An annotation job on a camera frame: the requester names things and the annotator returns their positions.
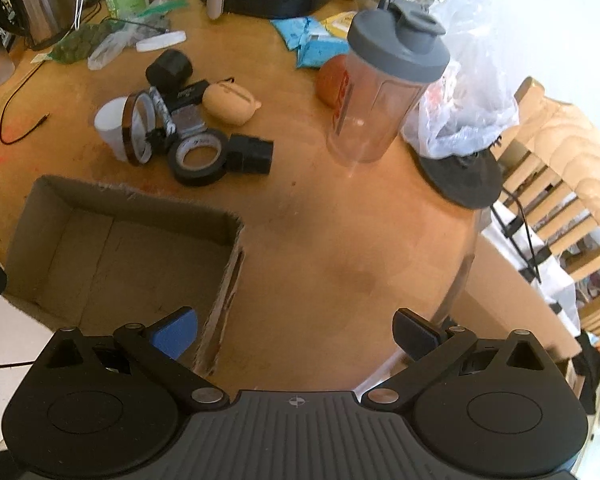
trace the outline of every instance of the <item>wooden chair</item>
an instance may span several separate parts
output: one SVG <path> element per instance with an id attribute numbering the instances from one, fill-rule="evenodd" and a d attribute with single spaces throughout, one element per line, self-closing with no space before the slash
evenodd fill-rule
<path id="1" fill-rule="evenodd" d="M 506 130 L 493 153 L 500 159 L 509 146 L 525 152 L 504 187 L 520 200 L 529 225 L 540 224 L 536 233 L 559 256 L 600 227 L 600 132 L 574 105 L 545 97 L 544 87 L 530 77 L 516 100 L 520 126 Z M 565 204 L 572 193 L 575 198 Z M 518 212 L 515 203 L 510 209 Z M 599 269 L 600 247 L 573 258 L 566 270 L 577 282 Z M 581 309 L 580 319 L 583 328 L 600 337 L 600 297 Z"/>

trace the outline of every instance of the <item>black cloth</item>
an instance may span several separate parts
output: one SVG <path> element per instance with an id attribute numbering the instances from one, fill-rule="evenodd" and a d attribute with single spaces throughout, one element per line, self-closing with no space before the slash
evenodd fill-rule
<path id="1" fill-rule="evenodd" d="M 591 346 L 589 337 L 583 331 L 576 341 L 582 352 L 572 359 L 576 373 L 584 377 L 584 386 L 580 394 L 580 403 L 587 415 L 596 414 L 596 390 L 600 384 L 600 352 Z"/>

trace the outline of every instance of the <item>yellow packet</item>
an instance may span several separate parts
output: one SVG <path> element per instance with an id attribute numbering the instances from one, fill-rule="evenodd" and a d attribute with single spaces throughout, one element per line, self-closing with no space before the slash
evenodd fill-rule
<path id="1" fill-rule="evenodd" d="M 347 34 L 349 33 L 349 27 L 351 26 L 351 20 L 353 20 L 355 15 L 355 10 L 341 12 L 340 14 L 328 17 L 326 20 L 322 20 L 320 23 L 331 35 L 340 38 L 341 40 L 346 40 Z"/>

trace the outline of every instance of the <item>gray bottle lid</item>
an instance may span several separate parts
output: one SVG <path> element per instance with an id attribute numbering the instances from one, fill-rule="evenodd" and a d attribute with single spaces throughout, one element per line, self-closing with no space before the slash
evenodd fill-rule
<path id="1" fill-rule="evenodd" d="M 380 0 L 377 9 L 355 15 L 349 46 L 373 67 L 415 83 L 442 76 L 450 55 L 440 36 L 445 29 L 422 7 L 406 0 Z"/>

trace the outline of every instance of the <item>white plastic cup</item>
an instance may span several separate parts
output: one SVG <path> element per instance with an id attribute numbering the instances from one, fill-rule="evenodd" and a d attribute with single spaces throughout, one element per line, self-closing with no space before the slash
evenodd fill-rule
<path id="1" fill-rule="evenodd" d="M 93 125 L 109 147 L 117 160 L 128 162 L 125 145 L 122 141 L 122 113 L 127 97 L 117 97 L 105 104 L 97 113 Z M 144 107 L 144 117 L 138 110 L 138 103 Z M 151 158 L 151 146 L 146 142 L 146 134 L 155 128 L 155 110 L 151 98 L 142 94 L 136 102 L 131 126 L 131 142 L 136 157 L 141 164 L 146 164 Z"/>

